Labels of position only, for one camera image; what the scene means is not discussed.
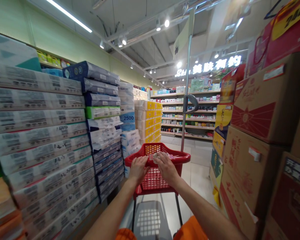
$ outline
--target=stacked tissue packages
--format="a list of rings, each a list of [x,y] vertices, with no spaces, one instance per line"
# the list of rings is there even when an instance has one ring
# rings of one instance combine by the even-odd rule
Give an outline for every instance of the stacked tissue packages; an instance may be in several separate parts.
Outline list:
[[[134,103],[140,144],[161,142],[162,104],[147,100],[135,100]]]
[[[119,97],[121,100],[120,119],[123,122],[121,129],[123,132],[135,130],[133,84],[120,82]]]

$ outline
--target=floor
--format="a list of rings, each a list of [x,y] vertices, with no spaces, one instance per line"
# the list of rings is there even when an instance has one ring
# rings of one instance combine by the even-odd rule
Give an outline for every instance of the floor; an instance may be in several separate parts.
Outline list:
[[[161,136],[161,142],[172,150],[181,148],[181,138]],[[181,177],[203,198],[216,208],[209,178],[212,143],[185,139],[184,151],[191,154],[191,162],[184,164]],[[193,214],[179,196],[182,221],[185,223]],[[120,228],[132,224],[133,201],[130,203]],[[151,194],[137,198],[134,233],[138,240],[172,240],[180,228],[174,193]]]

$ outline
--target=shopping basket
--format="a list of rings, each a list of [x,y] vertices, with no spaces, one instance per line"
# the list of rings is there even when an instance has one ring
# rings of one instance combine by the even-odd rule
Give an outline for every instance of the shopping basket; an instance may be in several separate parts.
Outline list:
[[[175,165],[179,176],[181,176],[182,164],[190,162],[191,156],[188,153],[171,150],[167,148],[167,146],[164,145],[163,143],[145,143],[142,145],[141,149],[138,152],[128,156],[124,160],[124,164],[127,167],[131,167],[131,163],[134,158],[147,156],[151,153],[156,153],[156,152],[165,152],[170,155],[173,155],[173,159],[171,159],[171,161]],[[171,186],[169,186],[165,180],[163,180],[157,164],[155,164],[152,160],[148,159],[148,162],[146,163],[146,167],[147,166],[150,166],[150,170],[144,177],[143,182],[136,188],[136,191],[133,194],[134,204],[133,204],[131,230],[133,231],[134,229],[134,217],[136,212],[137,196],[155,194],[155,193],[167,193],[167,192],[175,193],[180,225],[182,226],[182,218],[181,218],[181,212],[180,212],[180,206],[178,200],[178,193]]]

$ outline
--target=store sign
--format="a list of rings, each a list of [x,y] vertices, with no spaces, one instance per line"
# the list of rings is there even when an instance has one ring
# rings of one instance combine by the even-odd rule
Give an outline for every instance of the store sign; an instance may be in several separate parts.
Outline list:
[[[228,62],[227,59],[219,59],[218,61],[216,61],[215,64],[213,62],[205,63],[203,65],[203,69],[202,69],[202,64],[197,64],[193,66],[192,74],[202,73],[202,72],[212,72],[214,69],[219,70],[226,67],[237,67],[239,66],[240,62],[241,62],[241,56],[234,56],[234,57],[230,57]],[[177,74],[174,76],[180,77],[185,75],[187,75],[187,70],[178,69]]]

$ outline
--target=red cardboard box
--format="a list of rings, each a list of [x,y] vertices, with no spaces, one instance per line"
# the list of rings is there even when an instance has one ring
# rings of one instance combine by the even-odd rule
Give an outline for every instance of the red cardboard box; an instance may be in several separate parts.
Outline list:
[[[233,104],[236,84],[243,80],[245,68],[246,64],[240,64],[222,78],[219,104]]]
[[[263,239],[300,240],[300,159],[282,156]]]
[[[291,145],[300,117],[300,52],[237,84],[231,126],[270,144]]]
[[[269,145],[229,127],[224,170],[249,211],[265,219],[281,155],[286,148]]]
[[[255,44],[251,45],[253,50],[248,57],[246,77],[291,53],[300,52],[300,0],[290,1],[279,12],[274,26],[273,22],[274,19],[263,29],[256,49]]]

